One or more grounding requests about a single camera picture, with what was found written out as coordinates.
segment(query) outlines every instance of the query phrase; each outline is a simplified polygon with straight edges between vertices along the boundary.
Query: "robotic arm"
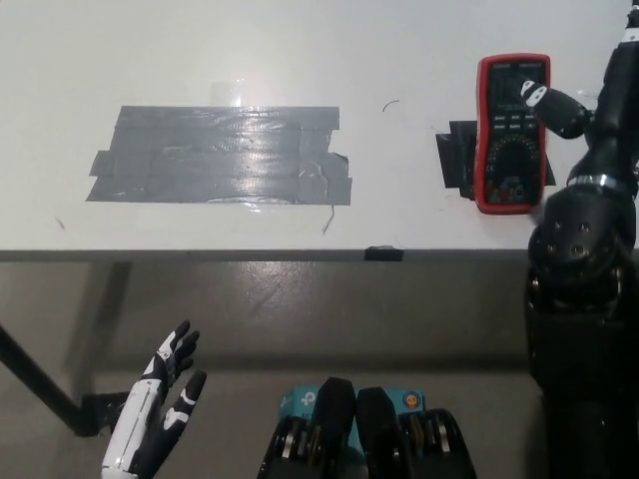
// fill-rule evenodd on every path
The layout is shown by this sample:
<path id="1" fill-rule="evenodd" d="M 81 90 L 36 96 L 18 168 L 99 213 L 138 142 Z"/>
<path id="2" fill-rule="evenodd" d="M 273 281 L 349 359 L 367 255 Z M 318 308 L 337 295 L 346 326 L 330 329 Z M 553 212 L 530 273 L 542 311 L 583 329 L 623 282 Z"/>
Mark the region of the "robotic arm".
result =
<path id="1" fill-rule="evenodd" d="M 543 390 L 550 477 L 639 477 L 639 285 L 631 258 L 639 7 L 628 15 L 594 113 L 526 79 L 518 87 L 549 130 L 588 143 L 566 188 L 547 200 L 528 246 L 528 356 Z"/>
<path id="2" fill-rule="evenodd" d="M 196 371 L 161 416 L 169 389 L 191 367 L 200 334 L 183 322 L 162 343 L 131 389 L 102 462 L 102 479 L 151 479 L 171 454 L 196 406 L 207 374 Z"/>

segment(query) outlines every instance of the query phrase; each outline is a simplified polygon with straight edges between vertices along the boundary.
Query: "black tape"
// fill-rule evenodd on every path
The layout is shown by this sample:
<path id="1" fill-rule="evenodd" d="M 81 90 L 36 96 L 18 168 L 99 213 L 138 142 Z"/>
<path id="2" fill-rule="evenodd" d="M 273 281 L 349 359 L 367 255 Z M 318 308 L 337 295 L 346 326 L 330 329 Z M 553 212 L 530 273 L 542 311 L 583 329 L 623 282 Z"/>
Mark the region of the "black tape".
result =
<path id="1" fill-rule="evenodd" d="M 402 261 L 403 249 L 392 246 L 371 246 L 363 254 L 364 261 Z"/>
<path id="2" fill-rule="evenodd" d="M 437 149 L 443 182 L 447 189 L 458 188 L 459 195 L 474 200 L 472 190 L 477 122 L 450 122 L 450 134 L 437 134 Z M 556 185 L 546 157 L 546 186 Z"/>

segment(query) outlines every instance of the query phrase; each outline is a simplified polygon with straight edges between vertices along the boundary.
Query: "white robotic hand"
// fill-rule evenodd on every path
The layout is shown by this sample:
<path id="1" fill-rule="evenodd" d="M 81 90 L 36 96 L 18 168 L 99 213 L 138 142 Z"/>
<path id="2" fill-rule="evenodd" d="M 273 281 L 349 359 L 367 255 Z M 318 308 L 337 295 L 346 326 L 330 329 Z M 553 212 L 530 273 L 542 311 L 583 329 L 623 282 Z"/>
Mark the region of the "white robotic hand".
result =
<path id="1" fill-rule="evenodd" d="M 207 380 L 196 371 L 180 398 L 161 418 L 169 388 L 193 365 L 191 355 L 200 337 L 184 321 L 154 354 L 129 393 L 102 461 L 102 479 L 151 479 L 171 454 Z"/>

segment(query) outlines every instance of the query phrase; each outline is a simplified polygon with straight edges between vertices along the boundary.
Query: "robotic hand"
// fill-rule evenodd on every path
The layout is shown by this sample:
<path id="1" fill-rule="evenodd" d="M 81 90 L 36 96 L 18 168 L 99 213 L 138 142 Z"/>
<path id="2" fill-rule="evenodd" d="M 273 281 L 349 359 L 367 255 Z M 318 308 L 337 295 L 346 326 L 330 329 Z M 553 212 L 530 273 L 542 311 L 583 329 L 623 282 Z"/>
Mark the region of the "robotic hand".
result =
<path id="1" fill-rule="evenodd" d="M 329 378 L 310 420 L 285 417 L 276 427 L 258 479 L 343 477 L 353 419 L 370 479 L 475 479 L 452 415 L 443 409 L 395 414 L 380 387 L 355 398 L 350 381 Z"/>
<path id="2" fill-rule="evenodd" d="M 187 426 L 207 374 L 196 371 L 176 403 L 161 418 L 169 389 L 193 365 L 200 334 L 183 322 L 162 343 L 131 389 L 102 462 L 103 479 L 151 479 Z"/>
<path id="3" fill-rule="evenodd" d="M 518 80 L 540 123 L 588 151 L 545 203 L 528 246 L 530 371 L 543 390 L 551 478 L 639 477 L 639 7 L 610 58 L 594 113 Z"/>

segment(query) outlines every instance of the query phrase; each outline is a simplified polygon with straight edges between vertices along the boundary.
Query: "table leg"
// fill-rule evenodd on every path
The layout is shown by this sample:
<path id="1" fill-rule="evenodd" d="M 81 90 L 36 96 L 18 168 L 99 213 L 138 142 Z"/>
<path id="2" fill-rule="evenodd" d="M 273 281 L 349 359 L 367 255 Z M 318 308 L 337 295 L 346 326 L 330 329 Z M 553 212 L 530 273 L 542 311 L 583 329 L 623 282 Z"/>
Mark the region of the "table leg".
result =
<path id="1" fill-rule="evenodd" d="M 98 318 L 119 309 L 124 299 L 132 265 L 115 263 L 109 271 L 106 289 L 97 314 Z M 0 325 L 0 361 L 27 386 L 56 416 L 76 435 L 95 436 L 112 422 L 128 392 L 113 394 L 88 394 L 76 404 L 29 354 Z"/>

